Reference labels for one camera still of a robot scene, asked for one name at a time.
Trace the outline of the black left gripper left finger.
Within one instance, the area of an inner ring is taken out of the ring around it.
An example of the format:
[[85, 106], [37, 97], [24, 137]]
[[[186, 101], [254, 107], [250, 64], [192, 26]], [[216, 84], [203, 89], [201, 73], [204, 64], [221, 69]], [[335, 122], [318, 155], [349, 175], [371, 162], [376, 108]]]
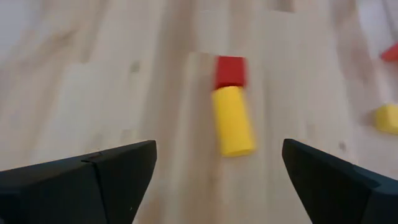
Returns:
[[0, 224], [132, 224], [154, 140], [0, 171]]

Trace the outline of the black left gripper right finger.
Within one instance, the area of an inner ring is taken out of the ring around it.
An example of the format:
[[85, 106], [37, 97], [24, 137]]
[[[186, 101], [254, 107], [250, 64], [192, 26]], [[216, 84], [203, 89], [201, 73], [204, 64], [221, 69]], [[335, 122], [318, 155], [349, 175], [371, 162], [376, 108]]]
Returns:
[[313, 224], [398, 224], [398, 180], [294, 139], [282, 158]]

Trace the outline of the yellow wedge block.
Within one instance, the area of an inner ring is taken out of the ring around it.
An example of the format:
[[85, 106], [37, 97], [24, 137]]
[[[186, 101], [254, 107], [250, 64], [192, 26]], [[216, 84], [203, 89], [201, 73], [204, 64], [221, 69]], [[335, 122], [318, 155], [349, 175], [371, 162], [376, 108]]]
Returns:
[[398, 105], [385, 104], [375, 112], [375, 127], [389, 134], [398, 135]]

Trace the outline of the yellow rounded block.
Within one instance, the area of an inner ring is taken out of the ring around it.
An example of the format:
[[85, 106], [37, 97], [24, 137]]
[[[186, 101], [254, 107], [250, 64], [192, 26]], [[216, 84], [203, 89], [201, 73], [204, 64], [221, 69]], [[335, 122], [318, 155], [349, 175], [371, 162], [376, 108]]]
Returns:
[[221, 154], [237, 157], [254, 151], [256, 143], [244, 90], [239, 86], [223, 87], [213, 91], [212, 100]]

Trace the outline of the small orange block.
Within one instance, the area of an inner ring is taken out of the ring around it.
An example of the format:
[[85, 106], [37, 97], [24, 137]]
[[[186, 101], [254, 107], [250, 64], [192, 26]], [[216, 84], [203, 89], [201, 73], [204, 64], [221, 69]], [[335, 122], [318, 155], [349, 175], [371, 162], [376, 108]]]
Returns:
[[386, 62], [398, 61], [398, 42], [383, 51], [380, 58]]

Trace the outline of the short red block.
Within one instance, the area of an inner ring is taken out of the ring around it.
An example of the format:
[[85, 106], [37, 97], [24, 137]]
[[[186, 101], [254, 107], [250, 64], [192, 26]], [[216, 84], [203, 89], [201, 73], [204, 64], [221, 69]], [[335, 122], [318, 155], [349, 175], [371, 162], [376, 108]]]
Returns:
[[215, 89], [227, 86], [246, 86], [246, 59], [218, 56], [215, 69]]

